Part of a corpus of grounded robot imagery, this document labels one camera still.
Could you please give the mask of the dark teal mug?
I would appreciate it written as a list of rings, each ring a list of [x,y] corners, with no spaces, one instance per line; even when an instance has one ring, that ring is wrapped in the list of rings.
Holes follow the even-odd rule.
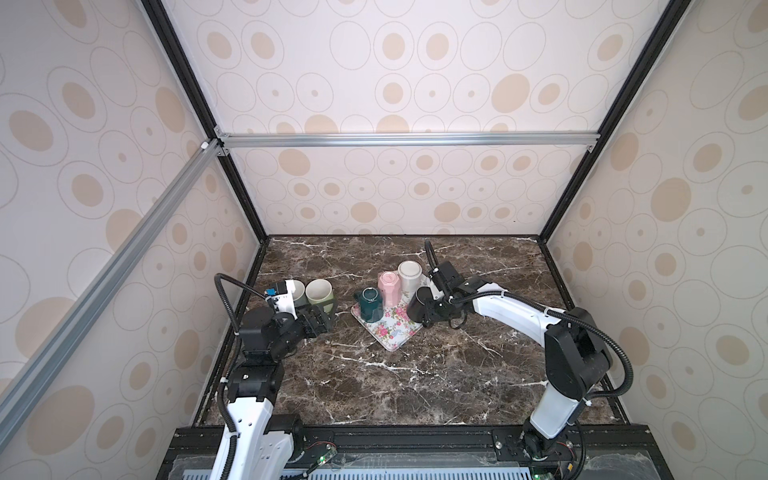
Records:
[[[366,287],[354,293],[359,316],[366,323],[375,323],[383,317],[383,298],[378,288]]]

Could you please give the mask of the pink faceted mug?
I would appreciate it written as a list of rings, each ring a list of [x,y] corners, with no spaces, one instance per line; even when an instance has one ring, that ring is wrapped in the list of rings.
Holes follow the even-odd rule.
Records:
[[[379,274],[378,289],[382,295],[385,308],[395,308],[402,298],[401,277],[396,271],[385,271]]]

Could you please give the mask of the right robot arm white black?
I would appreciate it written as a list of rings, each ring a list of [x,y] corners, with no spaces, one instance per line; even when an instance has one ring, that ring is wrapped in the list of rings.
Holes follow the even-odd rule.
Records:
[[[471,313],[499,321],[544,348],[546,385],[526,419],[521,449],[545,459],[566,427],[576,423],[588,402],[629,391],[634,371],[627,353],[581,308],[562,310],[515,294],[482,277],[462,277],[453,265],[433,265],[430,284],[407,307],[410,320],[428,328],[464,321]]]

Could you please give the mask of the light green mug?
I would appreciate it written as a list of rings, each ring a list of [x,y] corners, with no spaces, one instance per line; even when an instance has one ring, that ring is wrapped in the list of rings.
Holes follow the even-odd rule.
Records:
[[[310,281],[305,287],[305,295],[310,304],[320,305],[328,315],[332,315],[335,311],[333,286],[328,280]]]

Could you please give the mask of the black mug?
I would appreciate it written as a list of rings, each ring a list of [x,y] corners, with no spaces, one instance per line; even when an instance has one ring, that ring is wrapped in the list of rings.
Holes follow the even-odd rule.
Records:
[[[406,313],[412,322],[427,326],[432,322],[430,315],[433,306],[434,298],[431,289],[428,286],[419,287],[412,296]]]

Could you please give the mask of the grey mug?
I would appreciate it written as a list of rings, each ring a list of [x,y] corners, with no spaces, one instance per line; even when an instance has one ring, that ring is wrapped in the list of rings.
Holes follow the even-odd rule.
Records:
[[[308,300],[306,297],[304,283],[299,280],[292,279],[290,281],[287,281],[287,284],[289,284],[292,288],[291,294],[292,294],[294,306],[298,308],[298,307],[307,305]]]

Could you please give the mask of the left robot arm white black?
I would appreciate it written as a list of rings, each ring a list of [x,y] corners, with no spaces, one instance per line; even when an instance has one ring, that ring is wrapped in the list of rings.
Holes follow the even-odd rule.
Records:
[[[245,313],[240,324],[243,361],[224,377],[217,404],[225,426],[211,471],[213,479],[279,479],[305,455],[297,414],[273,414],[284,378],[283,360],[305,339],[331,331],[332,316],[318,305],[296,314],[269,306]]]

